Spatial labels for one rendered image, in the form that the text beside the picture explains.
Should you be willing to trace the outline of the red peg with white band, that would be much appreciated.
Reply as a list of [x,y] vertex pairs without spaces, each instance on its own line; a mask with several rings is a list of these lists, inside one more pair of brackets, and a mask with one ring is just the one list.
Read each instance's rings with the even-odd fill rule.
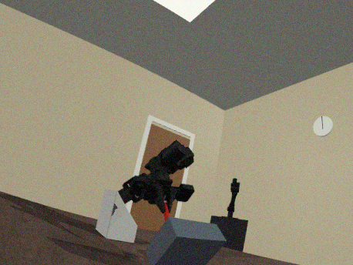
[[168,216],[170,216],[170,212],[169,212],[167,200],[164,200],[164,204],[165,204],[164,218],[165,218],[165,221],[166,221]]

